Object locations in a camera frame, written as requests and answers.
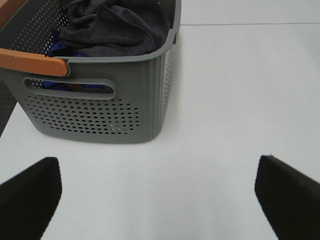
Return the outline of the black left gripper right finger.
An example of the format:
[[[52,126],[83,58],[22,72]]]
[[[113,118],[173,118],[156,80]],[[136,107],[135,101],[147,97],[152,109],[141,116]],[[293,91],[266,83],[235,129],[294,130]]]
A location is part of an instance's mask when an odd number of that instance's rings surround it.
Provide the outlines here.
[[[320,238],[319,182],[272,155],[262,155],[254,192],[279,240]]]

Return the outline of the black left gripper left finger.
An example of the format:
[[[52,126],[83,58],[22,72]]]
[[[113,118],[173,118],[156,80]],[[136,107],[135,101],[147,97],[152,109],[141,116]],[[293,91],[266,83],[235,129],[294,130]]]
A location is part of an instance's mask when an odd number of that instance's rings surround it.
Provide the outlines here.
[[[62,196],[56,157],[45,157],[0,185],[0,238],[39,240]]]

